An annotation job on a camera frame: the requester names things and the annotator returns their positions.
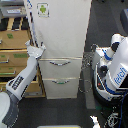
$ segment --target white refrigerator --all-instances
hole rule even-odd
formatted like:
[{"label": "white refrigerator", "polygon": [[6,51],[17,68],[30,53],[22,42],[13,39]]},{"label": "white refrigerator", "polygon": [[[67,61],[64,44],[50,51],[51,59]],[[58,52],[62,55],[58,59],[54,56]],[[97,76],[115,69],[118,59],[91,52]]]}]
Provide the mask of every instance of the white refrigerator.
[{"label": "white refrigerator", "polygon": [[47,99],[77,98],[91,0],[24,0]]}]

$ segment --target blue logo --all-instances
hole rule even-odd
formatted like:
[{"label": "blue logo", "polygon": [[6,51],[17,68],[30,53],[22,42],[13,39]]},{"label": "blue logo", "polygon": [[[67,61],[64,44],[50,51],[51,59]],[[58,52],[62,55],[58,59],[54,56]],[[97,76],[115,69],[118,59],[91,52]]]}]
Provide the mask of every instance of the blue logo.
[{"label": "blue logo", "polygon": [[115,82],[119,85],[121,81],[123,80],[125,74],[126,74],[126,69],[120,68],[120,72],[117,74],[117,77],[114,78]]}]

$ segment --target green sticker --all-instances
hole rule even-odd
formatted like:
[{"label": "green sticker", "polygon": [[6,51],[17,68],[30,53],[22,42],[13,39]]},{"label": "green sticker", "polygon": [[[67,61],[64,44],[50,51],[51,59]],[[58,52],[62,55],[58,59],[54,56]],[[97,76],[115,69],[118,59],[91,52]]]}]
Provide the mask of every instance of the green sticker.
[{"label": "green sticker", "polygon": [[13,35],[10,33],[10,34],[7,34],[8,38],[9,39],[12,39],[13,38]]},{"label": "green sticker", "polygon": [[8,68],[9,70],[12,70],[13,68]]},{"label": "green sticker", "polygon": [[46,8],[44,7],[44,5],[41,5],[40,11],[41,11],[42,13],[45,13]]},{"label": "green sticker", "polygon": [[5,58],[5,55],[1,55],[1,58]]},{"label": "green sticker", "polygon": [[28,58],[26,53],[21,53],[21,54],[13,54],[14,58]]}]

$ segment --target drawer handle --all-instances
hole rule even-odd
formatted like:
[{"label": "drawer handle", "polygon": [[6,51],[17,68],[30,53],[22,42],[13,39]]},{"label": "drawer handle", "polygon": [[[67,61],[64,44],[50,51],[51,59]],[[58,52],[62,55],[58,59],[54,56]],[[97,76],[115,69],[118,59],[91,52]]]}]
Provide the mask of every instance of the drawer handle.
[{"label": "drawer handle", "polygon": [[70,61],[66,61],[66,62],[62,62],[62,63],[57,63],[55,61],[50,61],[50,63],[54,64],[54,65],[57,65],[57,66],[63,66],[63,65],[69,64],[71,62]]},{"label": "drawer handle", "polygon": [[16,71],[14,72],[3,72],[3,73],[0,73],[0,75],[15,75],[16,74]]},{"label": "drawer handle", "polygon": [[9,62],[9,59],[7,59],[7,61],[0,61],[0,64],[2,63],[8,63]]},{"label": "drawer handle", "polygon": [[69,80],[65,80],[65,81],[57,81],[57,80],[53,80],[52,82],[56,83],[56,84],[66,84],[69,82]]},{"label": "drawer handle", "polygon": [[6,87],[2,86],[1,89],[0,89],[0,92],[3,92],[4,90],[6,90]]}]

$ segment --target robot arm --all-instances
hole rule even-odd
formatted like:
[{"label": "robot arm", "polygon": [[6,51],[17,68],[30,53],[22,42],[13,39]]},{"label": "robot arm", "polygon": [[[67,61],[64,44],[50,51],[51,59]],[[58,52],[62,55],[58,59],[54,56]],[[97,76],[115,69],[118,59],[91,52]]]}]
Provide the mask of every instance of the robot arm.
[{"label": "robot arm", "polygon": [[0,93],[0,128],[10,128],[17,120],[18,103],[37,73],[37,60],[42,56],[45,46],[35,48],[27,42],[27,50],[30,55],[27,67],[6,84],[6,92]]}]

